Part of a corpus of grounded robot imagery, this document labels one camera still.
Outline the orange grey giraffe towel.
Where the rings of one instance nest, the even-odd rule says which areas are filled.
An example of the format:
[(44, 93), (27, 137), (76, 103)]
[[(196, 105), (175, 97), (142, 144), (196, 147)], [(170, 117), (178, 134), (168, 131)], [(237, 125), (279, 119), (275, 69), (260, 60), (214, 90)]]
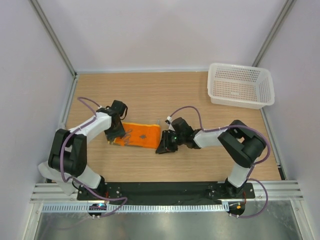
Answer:
[(140, 124), (124, 122), (125, 135), (108, 143), (122, 147), (156, 149), (161, 141), (162, 128), (159, 124)]

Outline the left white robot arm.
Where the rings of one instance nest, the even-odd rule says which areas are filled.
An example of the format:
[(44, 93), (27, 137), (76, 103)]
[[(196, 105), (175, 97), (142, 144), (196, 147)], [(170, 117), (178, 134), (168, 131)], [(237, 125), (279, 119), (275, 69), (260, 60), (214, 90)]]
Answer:
[(95, 200), (106, 196), (104, 178), (88, 165), (88, 144), (104, 133), (109, 143), (126, 134), (122, 120), (127, 116), (128, 107), (119, 100), (110, 106), (99, 106), (93, 116), (84, 123), (55, 132), (47, 161), (38, 165), (40, 174), (58, 184), (66, 195), (71, 195), (79, 185)]

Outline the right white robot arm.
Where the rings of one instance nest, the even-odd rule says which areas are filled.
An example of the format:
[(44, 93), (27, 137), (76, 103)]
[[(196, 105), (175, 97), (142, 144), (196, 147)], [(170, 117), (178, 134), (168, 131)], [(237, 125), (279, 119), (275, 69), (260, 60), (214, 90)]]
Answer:
[(234, 161), (231, 174), (224, 182), (223, 190), (231, 198), (238, 198), (244, 191), (254, 167), (267, 160), (271, 147), (267, 139), (240, 120), (221, 128), (205, 130), (193, 129), (179, 117), (163, 130), (156, 154), (174, 153), (178, 146), (190, 149), (203, 149), (223, 146)]

